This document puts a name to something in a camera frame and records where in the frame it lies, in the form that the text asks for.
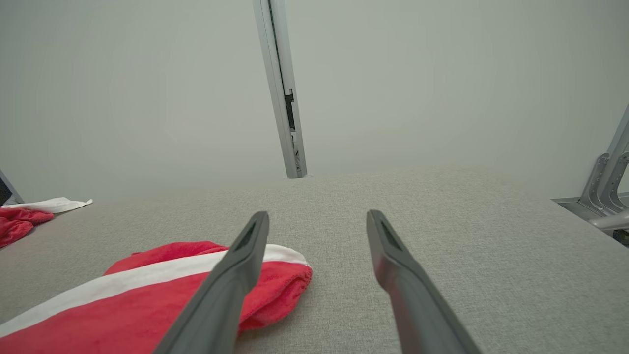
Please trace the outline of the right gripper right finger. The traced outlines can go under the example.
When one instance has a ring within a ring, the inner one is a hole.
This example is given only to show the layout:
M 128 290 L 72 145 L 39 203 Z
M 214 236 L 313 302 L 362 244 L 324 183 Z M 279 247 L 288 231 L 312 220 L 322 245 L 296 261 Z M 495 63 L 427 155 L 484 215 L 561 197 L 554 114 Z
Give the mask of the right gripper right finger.
M 373 271 L 390 298 L 403 354 L 480 354 L 384 213 L 369 210 L 366 230 Z

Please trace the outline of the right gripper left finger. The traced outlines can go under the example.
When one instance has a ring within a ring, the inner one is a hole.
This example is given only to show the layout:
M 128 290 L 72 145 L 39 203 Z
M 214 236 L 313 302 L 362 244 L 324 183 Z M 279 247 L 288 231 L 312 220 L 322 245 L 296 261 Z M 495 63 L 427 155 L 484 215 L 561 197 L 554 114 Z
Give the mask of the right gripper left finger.
M 260 278 L 269 215 L 254 213 L 164 335 L 155 354 L 231 354 L 243 302 Z

